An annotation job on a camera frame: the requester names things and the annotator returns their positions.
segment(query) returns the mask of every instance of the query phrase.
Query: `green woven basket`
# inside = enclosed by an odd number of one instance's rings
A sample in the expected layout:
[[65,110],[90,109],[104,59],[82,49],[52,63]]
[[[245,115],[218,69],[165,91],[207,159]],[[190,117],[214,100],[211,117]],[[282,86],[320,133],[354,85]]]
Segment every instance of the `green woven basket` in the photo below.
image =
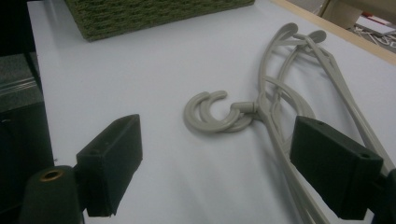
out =
[[65,0],[85,39],[93,41],[171,21],[249,6],[254,0]]

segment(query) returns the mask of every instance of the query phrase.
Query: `white table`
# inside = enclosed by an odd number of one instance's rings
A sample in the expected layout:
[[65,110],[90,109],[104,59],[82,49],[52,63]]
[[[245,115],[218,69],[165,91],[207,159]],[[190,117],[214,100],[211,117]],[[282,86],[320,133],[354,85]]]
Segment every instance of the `white table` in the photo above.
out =
[[[308,34],[316,25],[258,0],[252,7],[88,43],[62,0],[30,2],[29,12],[57,164],[75,165],[76,154],[112,120],[141,117],[144,159],[117,215],[87,217],[87,223],[297,222],[261,123],[241,133],[203,134],[187,127],[182,113],[201,91],[229,93],[214,105],[219,117],[232,102],[254,101],[260,59],[276,30],[293,21]],[[337,59],[356,102],[396,161],[396,67],[335,35],[322,46]],[[282,59],[275,57],[271,65]],[[317,118],[361,142],[320,67],[299,60],[292,73],[287,82]],[[285,121],[291,133],[293,120]],[[332,223],[344,223],[326,213]]]

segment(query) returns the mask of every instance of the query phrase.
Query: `wicker basket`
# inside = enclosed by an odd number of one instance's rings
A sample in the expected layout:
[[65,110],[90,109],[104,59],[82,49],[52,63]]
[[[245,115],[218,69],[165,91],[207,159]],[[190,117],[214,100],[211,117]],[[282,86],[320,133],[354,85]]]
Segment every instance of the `wicker basket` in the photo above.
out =
[[65,0],[85,39],[93,41],[171,21],[252,5],[254,0]]

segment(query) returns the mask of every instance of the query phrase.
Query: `wooden edge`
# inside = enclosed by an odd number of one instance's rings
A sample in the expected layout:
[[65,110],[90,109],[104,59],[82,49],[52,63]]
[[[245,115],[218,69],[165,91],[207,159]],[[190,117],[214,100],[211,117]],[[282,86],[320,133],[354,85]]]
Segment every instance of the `wooden edge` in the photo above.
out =
[[326,21],[326,20],[322,19],[321,17],[319,17],[309,11],[306,11],[303,8],[295,6],[293,3],[290,3],[285,0],[270,0],[270,1],[289,10],[290,12],[314,23],[315,25],[323,28],[324,30],[340,36],[341,38],[345,39],[347,42],[374,54],[375,56],[381,58],[382,60],[384,60],[388,63],[391,63],[393,65],[396,65],[396,54],[395,53],[393,53],[389,50],[383,49],[383,48],[379,47],[378,45],[376,45],[362,37],[359,37],[358,35],[354,35],[351,32],[344,30],[343,28],[341,28],[329,21]]

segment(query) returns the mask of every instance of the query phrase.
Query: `white surface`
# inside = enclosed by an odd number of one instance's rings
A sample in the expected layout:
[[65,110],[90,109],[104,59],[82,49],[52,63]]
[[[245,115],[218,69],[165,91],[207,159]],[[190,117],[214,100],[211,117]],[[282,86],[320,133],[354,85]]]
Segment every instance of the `white surface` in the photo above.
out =
[[[75,165],[76,154],[112,120],[141,117],[144,159],[117,215],[88,217],[87,223],[298,222],[261,123],[241,133],[202,134],[186,127],[182,113],[201,91],[229,93],[214,105],[218,116],[232,102],[255,100],[260,59],[276,30],[291,21],[302,34],[318,27],[259,0],[88,43],[64,1],[30,2],[29,11],[57,164]],[[322,46],[337,59],[361,111],[396,161],[396,67],[334,35]],[[269,71],[281,65],[282,52]],[[317,64],[299,59],[288,83],[318,119],[361,141]],[[285,121],[291,132],[293,118]],[[332,223],[344,223],[326,213]]]

